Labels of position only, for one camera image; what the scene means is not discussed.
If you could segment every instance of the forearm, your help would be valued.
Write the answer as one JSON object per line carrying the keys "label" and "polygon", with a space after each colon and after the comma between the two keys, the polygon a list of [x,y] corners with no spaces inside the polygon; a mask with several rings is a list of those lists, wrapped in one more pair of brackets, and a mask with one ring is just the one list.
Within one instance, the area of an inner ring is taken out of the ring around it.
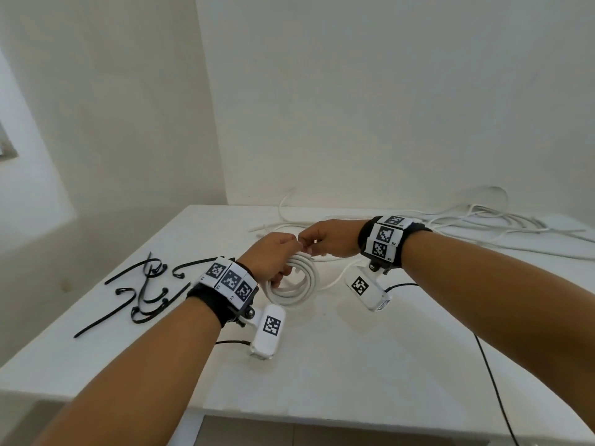
{"label": "forearm", "polygon": [[101,371],[36,444],[167,444],[220,330],[201,300],[187,299]]}
{"label": "forearm", "polygon": [[528,369],[591,427],[595,297],[545,270],[436,233],[409,237],[405,271],[470,330]]}

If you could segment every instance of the left hand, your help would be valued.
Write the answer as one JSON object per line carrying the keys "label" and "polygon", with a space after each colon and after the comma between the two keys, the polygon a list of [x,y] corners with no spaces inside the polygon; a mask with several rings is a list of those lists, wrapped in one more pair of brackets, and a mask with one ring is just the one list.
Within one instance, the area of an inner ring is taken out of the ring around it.
{"label": "left hand", "polygon": [[271,281],[272,287],[277,288],[283,276],[292,271],[285,264],[289,257],[302,251],[295,235],[273,232],[259,239],[237,262],[251,270],[258,283]]}

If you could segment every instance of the hand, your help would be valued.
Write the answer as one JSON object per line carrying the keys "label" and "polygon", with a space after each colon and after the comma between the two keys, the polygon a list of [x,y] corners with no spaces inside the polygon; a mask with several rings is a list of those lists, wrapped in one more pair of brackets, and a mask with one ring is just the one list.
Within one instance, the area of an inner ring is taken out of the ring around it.
{"label": "hand", "polygon": [[331,254],[346,258],[359,254],[358,235],[363,221],[330,219],[308,227],[299,234],[299,241],[310,255]]}
{"label": "hand", "polygon": [[285,263],[296,252],[303,251],[300,242],[291,233],[269,233],[254,243],[238,260],[254,274],[258,283],[271,281],[277,288],[291,267]]}

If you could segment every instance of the cable coil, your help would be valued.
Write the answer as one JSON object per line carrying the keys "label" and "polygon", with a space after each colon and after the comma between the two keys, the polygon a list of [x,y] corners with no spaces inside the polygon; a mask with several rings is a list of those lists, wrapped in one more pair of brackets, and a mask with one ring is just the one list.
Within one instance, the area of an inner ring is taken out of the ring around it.
{"label": "cable coil", "polygon": [[272,288],[271,282],[264,284],[264,294],[272,303],[283,307],[290,307],[305,302],[318,288],[320,276],[314,258],[304,252],[292,255],[287,266],[301,270],[304,278],[295,285],[286,288]]}

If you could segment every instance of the white table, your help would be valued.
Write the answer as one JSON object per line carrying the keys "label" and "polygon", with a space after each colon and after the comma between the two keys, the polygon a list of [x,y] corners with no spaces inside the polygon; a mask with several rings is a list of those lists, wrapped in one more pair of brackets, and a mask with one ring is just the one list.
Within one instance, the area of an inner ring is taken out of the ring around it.
{"label": "white table", "polygon": [[[331,214],[375,213],[380,211],[286,209],[292,219],[312,221]],[[248,228],[278,219],[273,207],[189,206],[117,270],[144,260],[149,251],[170,269],[206,257],[238,256],[257,239],[246,232]],[[549,220],[560,227],[577,225],[565,216]],[[592,230],[587,234],[595,238]],[[507,241],[595,256],[595,245],[555,235],[518,234]],[[595,291],[595,263],[523,252],[511,255]],[[334,279],[344,265],[320,265],[323,283]],[[185,269],[184,281],[167,271],[150,284],[148,295],[158,294],[162,286],[177,291],[207,267]],[[401,270],[383,279],[387,286],[411,281]],[[127,297],[115,296],[116,287],[140,288],[142,282],[138,271],[109,286],[98,283],[0,369],[0,391],[73,398],[154,322],[133,324],[127,308],[78,339],[73,334]],[[421,289],[406,286],[394,294],[393,302],[378,314],[366,311],[342,283],[316,294],[288,313],[280,350],[270,361],[249,357],[243,345],[216,346],[190,407],[239,418],[506,438],[472,333]],[[264,303],[259,292],[256,305]],[[250,340],[253,333],[249,327],[229,325],[221,339]],[[535,377],[488,345],[486,352],[518,436],[595,444],[588,427]]]}

